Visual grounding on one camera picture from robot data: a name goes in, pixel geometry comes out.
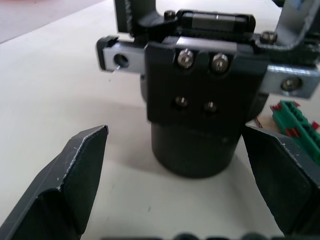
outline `cylindrical object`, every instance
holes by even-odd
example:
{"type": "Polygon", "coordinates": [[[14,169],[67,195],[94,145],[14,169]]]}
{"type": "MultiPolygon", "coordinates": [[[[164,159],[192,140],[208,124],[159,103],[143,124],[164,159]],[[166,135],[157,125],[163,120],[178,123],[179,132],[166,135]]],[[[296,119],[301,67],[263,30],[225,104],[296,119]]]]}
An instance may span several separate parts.
{"type": "Polygon", "coordinates": [[[207,178],[230,163],[239,137],[229,139],[181,125],[151,124],[152,151],[173,173],[187,178],[207,178]]]}

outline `green object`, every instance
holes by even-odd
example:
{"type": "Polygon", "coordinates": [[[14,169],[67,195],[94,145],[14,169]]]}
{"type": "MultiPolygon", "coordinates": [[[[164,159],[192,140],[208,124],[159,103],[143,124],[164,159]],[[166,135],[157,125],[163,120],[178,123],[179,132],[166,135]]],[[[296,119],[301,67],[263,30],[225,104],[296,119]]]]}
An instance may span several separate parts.
{"type": "Polygon", "coordinates": [[[320,134],[297,108],[294,101],[280,101],[271,107],[273,120],[284,135],[292,137],[311,158],[320,166],[320,134]]]}

